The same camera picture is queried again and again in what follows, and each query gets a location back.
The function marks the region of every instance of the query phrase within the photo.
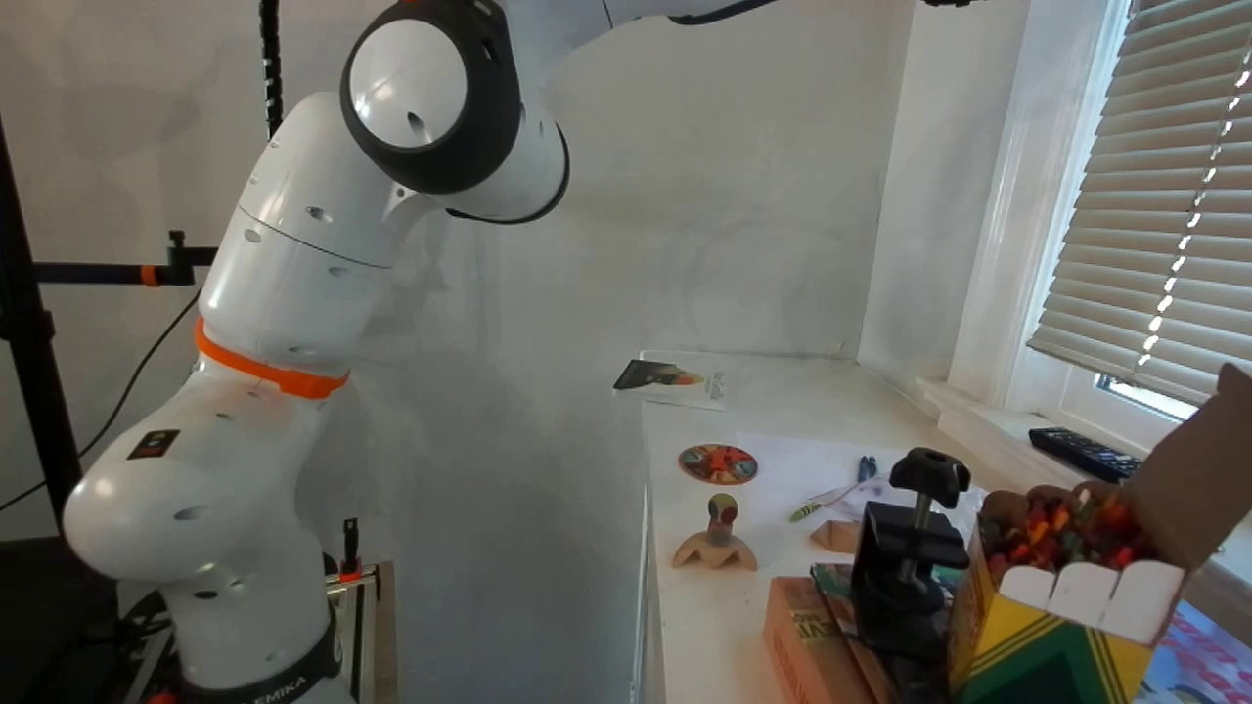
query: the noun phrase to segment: window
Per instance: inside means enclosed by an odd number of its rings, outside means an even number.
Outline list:
[[[1139,0],[1035,354],[1201,402],[1252,367],[1252,3]]]

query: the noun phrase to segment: table surface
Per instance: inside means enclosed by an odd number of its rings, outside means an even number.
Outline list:
[[[952,449],[936,428],[886,381],[838,359],[769,356],[667,356],[691,373],[723,375],[718,407],[641,402],[653,504],[653,663],[674,704],[766,704],[782,701],[764,650],[764,613],[774,575],[807,575],[809,565],[851,556],[809,544],[809,532],[838,512],[789,523],[813,495],[851,484],[856,459],[872,454],[879,478],[910,448]],[[696,441],[731,441],[760,459],[760,478],[731,484],[738,501],[734,536],[755,551],[755,573],[674,568],[676,544],[708,523],[704,484],[676,471]],[[957,501],[952,522],[966,527],[983,495]]]

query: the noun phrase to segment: black pole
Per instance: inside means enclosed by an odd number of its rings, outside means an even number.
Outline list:
[[[62,394],[62,381],[49,354],[49,316],[37,299],[30,244],[17,196],[6,140],[0,127],[0,338],[11,349],[17,381],[27,402],[47,497],[54,522],[62,522],[82,466],[73,449],[73,428]]]

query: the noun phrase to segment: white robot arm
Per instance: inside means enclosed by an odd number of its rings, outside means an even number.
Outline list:
[[[714,20],[755,3],[602,7]],[[182,701],[347,701],[328,682],[319,544],[292,488],[387,290],[395,184],[460,220],[524,223],[560,203],[568,173],[487,0],[387,7],[340,93],[284,117],[207,276],[191,381],[88,466],[62,515],[88,568],[163,596]]]

